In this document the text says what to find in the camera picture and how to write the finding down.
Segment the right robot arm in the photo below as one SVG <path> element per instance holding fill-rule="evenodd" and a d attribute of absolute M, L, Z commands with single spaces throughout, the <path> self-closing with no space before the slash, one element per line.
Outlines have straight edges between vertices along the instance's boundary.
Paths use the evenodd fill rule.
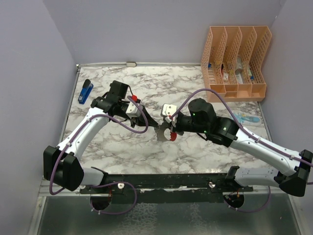
<path fill-rule="evenodd" d="M 192 100 L 188 109 L 190 115 L 186 116 L 175 105 L 162 106 L 160 115 L 173 134 L 203 134 L 206 141 L 243 151 L 269 164 L 269 168 L 232 167 L 228 172 L 230 176 L 224 180 L 229 191 L 257 185 L 277 187 L 292 196 L 304 196 L 313 165 L 312 152 L 298 152 L 270 142 L 235 120 L 216 115 L 212 104 L 202 98 Z"/>

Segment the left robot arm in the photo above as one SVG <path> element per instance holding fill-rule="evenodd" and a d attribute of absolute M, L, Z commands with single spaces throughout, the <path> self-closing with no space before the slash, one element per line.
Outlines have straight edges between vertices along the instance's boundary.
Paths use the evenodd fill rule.
<path fill-rule="evenodd" d="M 70 191 L 79 186 L 91 186 L 97 193 L 107 190 L 106 173 L 95 167 L 83 168 L 80 159 L 95 135 L 110 121 L 136 134 L 158 127 L 141 100 L 133 94 L 127 95 L 129 90 L 129 85 L 119 81 L 110 83 L 109 91 L 92 101 L 74 131 L 56 147 L 48 146 L 44 150 L 44 179 L 49 181 L 50 194 L 57 194 L 54 184 Z"/>

